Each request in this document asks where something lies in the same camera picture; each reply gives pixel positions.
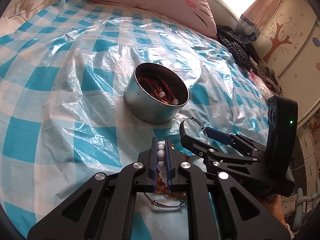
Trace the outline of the person's right hand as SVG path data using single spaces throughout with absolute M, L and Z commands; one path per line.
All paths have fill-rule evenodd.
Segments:
M 283 210 L 282 210 L 282 206 L 281 206 L 281 196 L 280 195 L 275 194 L 272 202 L 270 202 L 270 203 L 268 203 L 264 199 L 258 199 L 258 200 L 264 207 L 267 208 L 267 210 L 272 215 L 274 215 L 274 217 L 276 217 L 277 220 L 279 220 L 281 222 L 281 224 L 283 224 L 283 226 L 285 226 L 285 228 L 287 228 L 287 224 L 285 222 L 284 214 L 283 214 Z

